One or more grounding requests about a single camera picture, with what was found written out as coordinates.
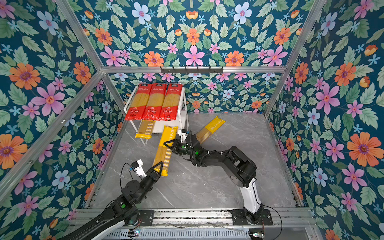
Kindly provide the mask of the red spaghetti bag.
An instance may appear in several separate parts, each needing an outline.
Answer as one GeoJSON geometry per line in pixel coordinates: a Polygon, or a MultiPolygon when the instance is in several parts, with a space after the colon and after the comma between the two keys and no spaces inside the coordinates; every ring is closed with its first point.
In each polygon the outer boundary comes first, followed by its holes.
{"type": "Polygon", "coordinates": [[[143,120],[157,121],[159,119],[166,91],[166,84],[153,84],[149,101],[143,114],[143,120]]]}
{"type": "Polygon", "coordinates": [[[146,106],[148,104],[150,93],[152,90],[152,84],[139,84],[137,92],[131,101],[131,105],[127,111],[125,120],[134,121],[142,120],[146,106]]]}
{"type": "Polygon", "coordinates": [[[159,120],[173,121],[177,118],[179,101],[182,95],[183,85],[169,84],[163,106],[161,108],[159,120]]]}

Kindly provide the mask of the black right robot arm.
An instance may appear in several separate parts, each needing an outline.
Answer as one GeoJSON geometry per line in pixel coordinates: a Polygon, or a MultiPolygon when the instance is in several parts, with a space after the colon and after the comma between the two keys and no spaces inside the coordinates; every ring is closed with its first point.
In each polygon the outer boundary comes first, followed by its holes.
{"type": "Polygon", "coordinates": [[[188,156],[197,168],[223,168],[231,181],[240,188],[248,188],[256,179],[256,164],[235,146],[224,151],[210,151],[203,148],[197,136],[193,134],[188,134],[184,142],[174,139],[164,142],[164,146],[176,155],[188,156]]]}

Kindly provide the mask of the yellow pasta pack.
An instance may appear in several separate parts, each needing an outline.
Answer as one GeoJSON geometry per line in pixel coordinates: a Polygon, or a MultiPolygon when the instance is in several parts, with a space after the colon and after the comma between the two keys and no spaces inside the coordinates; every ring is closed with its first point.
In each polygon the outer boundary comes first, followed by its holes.
{"type": "Polygon", "coordinates": [[[197,140],[200,144],[204,143],[210,138],[226,121],[216,116],[205,127],[203,127],[197,134],[197,140]]]}
{"type": "Polygon", "coordinates": [[[155,121],[142,120],[135,138],[149,140],[152,138],[155,121]]]}
{"type": "Polygon", "coordinates": [[[162,133],[161,140],[159,142],[158,150],[153,163],[153,166],[154,166],[158,164],[160,161],[164,162],[163,177],[168,176],[168,170],[169,170],[171,154],[172,154],[172,151],[164,146],[164,142],[175,139],[177,132],[178,132],[178,127],[164,126],[164,131],[162,133]]]}

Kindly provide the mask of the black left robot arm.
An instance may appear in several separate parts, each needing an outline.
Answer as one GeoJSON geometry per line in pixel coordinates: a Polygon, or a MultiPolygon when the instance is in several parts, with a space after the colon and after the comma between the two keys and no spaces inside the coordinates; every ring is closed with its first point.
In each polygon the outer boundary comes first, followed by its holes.
{"type": "Polygon", "coordinates": [[[122,194],[111,201],[108,206],[94,219],[72,233],[62,237],[63,240],[102,240],[109,233],[128,225],[139,215],[136,207],[153,189],[160,179],[163,162],[148,169],[146,176],[139,182],[132,180],[121,189],[122,194]]]}

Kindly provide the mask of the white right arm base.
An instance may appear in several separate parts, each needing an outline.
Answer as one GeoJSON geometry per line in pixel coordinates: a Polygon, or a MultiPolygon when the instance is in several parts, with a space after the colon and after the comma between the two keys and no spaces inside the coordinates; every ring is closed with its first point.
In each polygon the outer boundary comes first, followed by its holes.
{"type": "Polygon", "coordinates": [[[259,198],[257,192],[256,179],[251,179],[248,187],[240,188],[243,201],[244,209],[251,214],[256,214],[259,210],[262,209],[262,201],[259,198]]]}

